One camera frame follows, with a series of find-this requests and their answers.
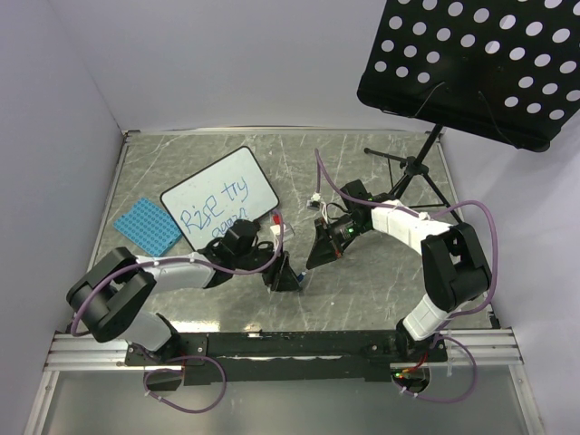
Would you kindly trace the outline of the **small black-framed whiteboard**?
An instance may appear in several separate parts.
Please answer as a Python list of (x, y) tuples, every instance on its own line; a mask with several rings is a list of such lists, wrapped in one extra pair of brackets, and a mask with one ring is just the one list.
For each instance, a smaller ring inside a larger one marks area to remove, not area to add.
[(280, 203), (247, 146), (165, 190), (159, 199), (194, 250), (224, 236), (236, 220), (255, 221)]

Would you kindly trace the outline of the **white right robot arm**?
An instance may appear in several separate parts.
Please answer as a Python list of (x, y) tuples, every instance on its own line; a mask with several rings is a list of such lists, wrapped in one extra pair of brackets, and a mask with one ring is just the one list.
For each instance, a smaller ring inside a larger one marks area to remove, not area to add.
[(314, 244), (306, 261), (309, 270), (341, 258), (346, 248), (371, 230), (390, 236), (421, 256), (425, 295), (396, 326), (397, 354), (415, 361), (448, 318), (487, 292), (492, 272), (475, 229), (454, 226), (417, 213), (385, 194), (372, 195), (360, 180), (341, 188), (345, 213), (335, 220), (314, 221)]

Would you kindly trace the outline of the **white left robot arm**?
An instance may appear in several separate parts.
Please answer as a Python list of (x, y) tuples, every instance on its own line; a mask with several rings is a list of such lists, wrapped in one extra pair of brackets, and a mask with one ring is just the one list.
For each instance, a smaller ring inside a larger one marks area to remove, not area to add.
[(284, 228), (276, 225), (272, 241), (260, 241), (255, 222), (238, 219), (221, 237), (186, 256), (135, 256), (113, 249), (68, 292), (74, 311), (70, 333), (79, 326), (99, 343), (121, 338), (147, 359), (160, 364), (183, 354), (176, 328), (162, 314), (145, 310), (156, 293), (183, 288), (209, 289), (234, 276), (259, 274), (270, 292), (300, 290), (304, 277), (289, 264), (283, 249)]

